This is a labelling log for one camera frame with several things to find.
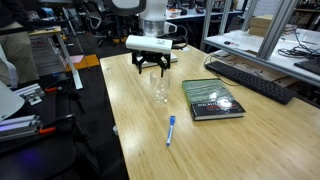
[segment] marker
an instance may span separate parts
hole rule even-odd
[[[167,138],[167,146],[170,146],[170,143],[171,143],[172,129],[173,129],[173,124],[174,124],[175,121],[176,121],[176,117],[175,116],[171,116],[170,117],[170,128],[169,128],[168,138]]]

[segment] cardboard box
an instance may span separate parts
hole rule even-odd
[[[250,26],[268,29],[271,24],[272,17],[273,15],[253,17],[250,21]]]
[[[264,37],[267,34],[267,28],[250,27],[249,34]]]

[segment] book cover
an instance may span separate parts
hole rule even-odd
[[[182,82],[194,120],[243,117],[245,110],[219,79]]]

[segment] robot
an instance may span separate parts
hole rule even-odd
[[[132,63],[142,72],[142,64],[157,63],[164,70],[170,69],[172,40],[160,39],[177,31],[177,26],[166,22],[167,0],[108,0],[110,11],[120,16],[139,14],[139,27],[143,36],[130,35],[126,47],[132,50]]]

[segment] black office chair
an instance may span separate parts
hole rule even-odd
[[[101,12],[98,8],[98,5],[92,1],[83,1],[87,9],[87,21],[89,23],[89,28],[95,32],[103,32],[105,38],[98,40],[98,45],[101,47],[101,44],[105,41],[111,41],[117,35],[117,23],[112,18],[115,18],[115,15],[112,13]]]

